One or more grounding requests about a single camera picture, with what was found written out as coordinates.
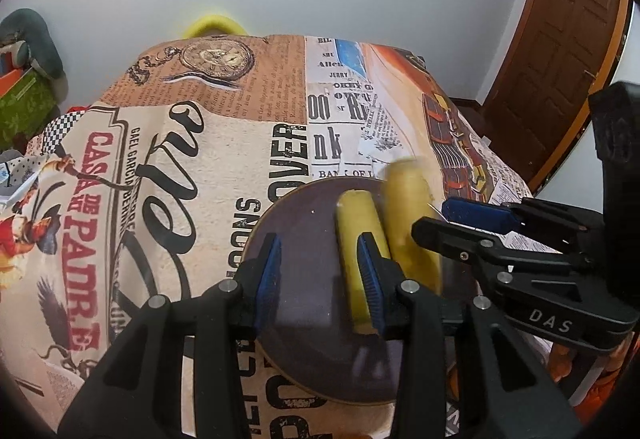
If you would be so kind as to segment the yellow corn cob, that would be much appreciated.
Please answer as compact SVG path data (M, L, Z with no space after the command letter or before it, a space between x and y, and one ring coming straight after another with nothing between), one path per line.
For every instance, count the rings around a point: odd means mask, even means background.
M431 189L415 159L392 162L385 169L383 195L384 229L390 255L409 279L437 295L442 293L442 264L435 251L419 246L412 226L423 217L437 219Z
M370 233L383 258L390 258L390 250L372 194L366 190L342 193L336 203L335 224L350 325L356 334L375 334L360 266L366 262L360 237Z

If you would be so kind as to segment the brown wooden door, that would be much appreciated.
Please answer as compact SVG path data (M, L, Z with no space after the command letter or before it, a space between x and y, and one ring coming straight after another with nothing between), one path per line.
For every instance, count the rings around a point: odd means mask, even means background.
M536 190L588 117L622 42L630 0L526 0L483 107L491 148Z

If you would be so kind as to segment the dark round plate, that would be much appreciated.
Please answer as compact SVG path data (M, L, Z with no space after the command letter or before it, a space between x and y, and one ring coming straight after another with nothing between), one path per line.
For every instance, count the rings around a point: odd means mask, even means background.
M324 399L377 405L396 398L402 344L352 330L335 231L343 192L367 190L381 206L382 188L371 178L307 183L274 203L245 245L244 258L253 259L267 234L281 243L276 304L258 334L260 349L289 381Z

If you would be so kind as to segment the printed newspaper pattern blanket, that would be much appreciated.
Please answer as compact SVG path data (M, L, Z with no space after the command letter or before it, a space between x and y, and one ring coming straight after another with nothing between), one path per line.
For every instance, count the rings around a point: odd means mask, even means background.
M234 277L260 217L286 194L329 178L384 183L386 167L406 158L420 164L435 220L449 222L442 204L450 197L494 205L533 197L409 51L323 37L209 36L142 54L2 208L2 436L61 438L68 407L145 303L198 298ZM439 256L439 297L486 297L469 263ZM608 251L584 260L639 311L638 260L618 265ZM572 410L558 380L577 365L559 353L606 357L633 332L612 351L591 351L506 323ZM239 341L238 361L247 438L393 438L396 398L362 405L316 396L268 361L258 335ZM188 338L180 438L198 438L192 367ZM451 338L446 369L445 437L458 437Z

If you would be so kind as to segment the green patterned box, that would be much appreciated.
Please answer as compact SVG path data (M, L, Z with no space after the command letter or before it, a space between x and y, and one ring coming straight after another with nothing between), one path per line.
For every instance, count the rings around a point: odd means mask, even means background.
M28 141L56 107L50 82L35 69L13 69L1 76L1 150Z

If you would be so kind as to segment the grey neck pillow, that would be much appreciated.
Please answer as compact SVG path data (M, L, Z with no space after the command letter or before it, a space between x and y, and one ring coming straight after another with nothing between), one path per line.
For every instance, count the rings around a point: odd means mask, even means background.
M58 80L63 63L47 23L32 9L18 9L1 21L1 53L14 67L29 66L44 78Z

